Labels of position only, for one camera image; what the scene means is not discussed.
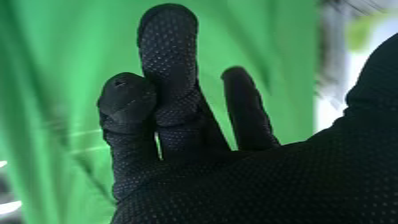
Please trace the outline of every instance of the green backdrop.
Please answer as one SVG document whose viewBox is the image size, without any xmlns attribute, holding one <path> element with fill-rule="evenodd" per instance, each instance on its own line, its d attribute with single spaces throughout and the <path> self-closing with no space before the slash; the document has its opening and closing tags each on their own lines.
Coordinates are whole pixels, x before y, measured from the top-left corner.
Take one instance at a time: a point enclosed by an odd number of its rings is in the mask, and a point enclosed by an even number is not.
<svg viewBox="0 0 398 224">
<path fill-rule="evenodd" d="M 156 0 L 0 1 L 0 157 L 28 224 L 108 223 L 108 147 L 96 99 L 140 74 L 137 25 Z M 313 134 L 313 0 L 181 0 L 199 17 L 199 75 L 234 147 L 220 73 L 245 66 L 282 143 Z"/>
</svg>

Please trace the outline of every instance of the green fabric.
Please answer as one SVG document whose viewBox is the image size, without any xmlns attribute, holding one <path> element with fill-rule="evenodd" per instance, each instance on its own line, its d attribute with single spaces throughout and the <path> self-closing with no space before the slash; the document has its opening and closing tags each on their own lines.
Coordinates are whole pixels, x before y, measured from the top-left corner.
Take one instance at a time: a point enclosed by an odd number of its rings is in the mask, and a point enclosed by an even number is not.
<svg viewBox="0 0 398 224">
<path fill-rule="evenodd" d="M 96 99 L 140 74 L 138 18 L 165 1 L 0 1 L 0 156 L 28 224 L 108 223 L 112 166 Z M 181 0 L 199 17 L 199 75 L 231 146 L 220 73 L 258 82 L 282 143 L 313 134 L 316 3 Z"/>
</svg>

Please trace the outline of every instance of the textured glove fabric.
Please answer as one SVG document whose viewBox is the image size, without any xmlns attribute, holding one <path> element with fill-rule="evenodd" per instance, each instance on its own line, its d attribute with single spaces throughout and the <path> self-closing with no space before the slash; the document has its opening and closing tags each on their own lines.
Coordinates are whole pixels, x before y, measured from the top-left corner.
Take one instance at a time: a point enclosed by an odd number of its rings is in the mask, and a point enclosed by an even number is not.
<svg viewBox="0 0 398 224">
<path fill-rule="evenodd" d="M 242 69 L 227 72 L 242 149 L 231 151 L 199 89 L 195 35 L 188 9 L 151 9 L 138 30 L 146 78 L 124 74 L 124 82 L 105 85 L 98 105 L 114 155 L 112 222 L 398 223 L 398 36 L 371 55 L 345 116 L 295 144 L 279 146 L 272 136 L 249 75 Z M 240 105 L 256 113 L 258 123 L 249 120 L 247 126 Z"/>
</svg>

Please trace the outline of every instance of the black glove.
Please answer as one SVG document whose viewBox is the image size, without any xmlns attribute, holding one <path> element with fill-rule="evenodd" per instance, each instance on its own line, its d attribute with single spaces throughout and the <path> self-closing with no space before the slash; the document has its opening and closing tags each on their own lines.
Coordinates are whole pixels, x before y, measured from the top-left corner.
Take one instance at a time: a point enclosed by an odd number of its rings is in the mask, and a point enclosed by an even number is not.
<svg viewBox="0 0 398 224">
<path fill-rule="evenodd" d="M 146 78 L 122 73 L 105 84 L 98 106 L 114 157 L 112 222 L 398 222 L 398 36 L 371 55 L 345 116 L 286 146 L 272 135 L 250 77 L 242 68 L 226 71 L 240 151 L 229 150 L 201 93 L 195 36 L 188 9 L 154 7 L 138 29 Z"/>
</svg>

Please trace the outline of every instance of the finger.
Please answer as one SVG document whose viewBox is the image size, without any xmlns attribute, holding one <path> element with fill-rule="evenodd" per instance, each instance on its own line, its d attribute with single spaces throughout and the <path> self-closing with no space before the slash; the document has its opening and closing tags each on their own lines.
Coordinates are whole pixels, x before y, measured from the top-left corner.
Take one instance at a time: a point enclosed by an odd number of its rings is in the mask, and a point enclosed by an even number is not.
<svg viewBox="0 0 398 224">
<path fill-rule="evenodd" d="M 227 112 L 240 150 L 265 150 L 281 146 L 272 134 L 270 118 L 252 78 L 242 67 L 222 74 Z"/>
<path fill-rule="evenodd" d="M 197 84 L 195 37 L 194 13 L 179 5 L 156 6 L 140 21 L 138 49 L 144 75 L 158 92 L 156 125 L 165 159 L 197 157 L 204 149 L 229 149 Z"/>
<path fill-rule="evenodd" d="M 391 112 L 398 108 L 398 34 L 377 48 L 346 95 L 346 113 L 373 110 Z"/>
<path fill-rule="evenodd" d="M 103 139 L 112 148 L 117 200 L 144 182 L 140 172 L 158 161 L 154 104 L 156 94 L 149 81 L 131 73 L 115 75 L 103 87 L 98 108 Z"/>
</svg>

